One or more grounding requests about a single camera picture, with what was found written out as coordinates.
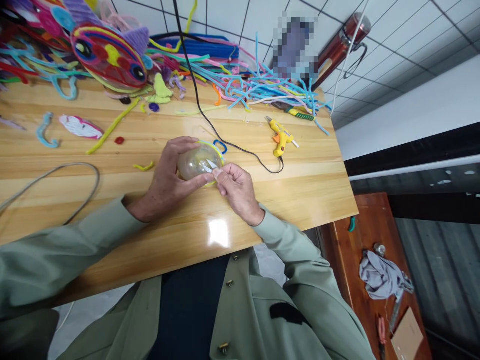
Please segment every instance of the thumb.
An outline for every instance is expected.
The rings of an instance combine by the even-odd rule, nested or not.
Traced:
[[[235,186],[235,181],[222,169],[215,168],[212,172],[215,180],[221,185],[227,192],[230,192]]]
[[[213,183],[215,178],[210,173],[198,175],[191,180],[185,181],[182,186],[182,191],[185,196],[191,195],[195,190],[203,188],[209,183]]]

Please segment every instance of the yellow glue gun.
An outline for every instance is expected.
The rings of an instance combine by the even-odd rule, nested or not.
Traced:
[[[290,143],[299,148],[299,145],[295,142],[293,135],[291,135],[287,129],[282,126],[282,124],[268,116],[266,116],[266,119],[271,129],[276,132],[276,136],[273,138],[273,141],[275,141],[278,146],[273,152],[273,155],[275,155],[277,158],[281,157],[285,152],[285,146]]]

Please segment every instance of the wooden tabletop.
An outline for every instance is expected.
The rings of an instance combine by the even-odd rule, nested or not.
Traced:
[[[78,99],[62,99],[54,88],[41,80],[9,86],[0,93],[0,114],[22,125],[20,131],[0,124],[0,202],[11,197],[28,182],[64,163],[87,162],[101,173],[99,189],[79,214],[82,219],[95,209],[123,194],[142,194],[153,171],[142,172],[133,164],[156,162],[167,141],[192,136],[213,142],[216,137],[201,115],[179,116],[175,112],[197,110],[191,82],[184,83],[183,101],[160,106],[159,113],[147,115],[137,106],[94,154],[86,155],[96,140],[76,137],[58,121],[73,115],[92,121],[106,130],[126,109],[118,100],[107,98],[94,80],[79,81]],[[212,107],[217,94],[211,86],[199,86],[202,107]],[[174,90],[178,99],[178,90]],[[257,153],[269,169],[279,169],[273,156],[276,144],[265,116],[275,118],[295,137],[300,148],[287,145],[285,168],[270,174],[254,156],[230,147],[225,160],[240,165],[253,178],[259,202],[274,214],[306,230],[358,213],[332,122],[326,110],[319,123],[331,134],[326,136],[313,122],[297,119],[272,106],[255,105],[252,112],[241,106],[206,112],[220,135],[240,147]],[[54,113],[47,139],[61,140],[60,148],[48,148],[36,137],[36,129],[47,112]],[[122,145],[115,138],[124,137]],[[87,198],[95,176],[87,167],[62,169],[42,180],[0,216],[0,244],[6,244],[39,230],[60,226]],[[216,187],[203,188],[190,196],[167,218],[149,225],[89,268],[65,290],[66,303],[239,251],[261,239],[238,216]]]
[[[377,323],[378,317],[382,316],[385,319],[387,338],[385,358],[387,360],[397,359],[391,342],[392,335],[389,333],[389,320],[392,318],[396,298],[394,296],[388,300],[372,300],[370,298],[365,289],[366,284],[360,278],[360,262],[363,258],[363,251],[373,251],[375,243],[384,245],[386,248],[385,258],[397,264],[400,270],[410,278],[412,277],[387,194],[381,192],[357,195],[355,200],[359,215],[356,216],[356,226],[353,232],[348,231],[350,219],[322,226],[325,256],[330,261],[343,298],[360,319],[376,358],[380,360]],[[430,360],[432,354],[415,293],[404,293],[394,331],[409,308],[412,309],[423,334],[423,341],[415,359]]]

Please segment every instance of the light green jacket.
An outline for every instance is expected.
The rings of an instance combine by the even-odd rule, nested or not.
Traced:
[[[261,277],[253,249],[232,254],[210,357],[374,360],[367,335],[319,249],[298,228],[263,209],[265,219],[253,229],[285,263],[289,281],[282,289]],[[52,299],[144,226],[119,198],[82,221],[0,247],[0,358],[46,359],[59,318],[49,309]],[[60,359],[146,359],[157,338],[161,289],[161,276],[137,283]],[[309,324],[272,318],[271,306],[280,302],[298,309]]]

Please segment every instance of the crumpled cloth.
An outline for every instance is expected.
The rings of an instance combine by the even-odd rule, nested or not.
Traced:
[[[373,300],[388,299],[401,289],[404,276],[399,267],[372,251],[366,251],[360,263],[360,278]]]

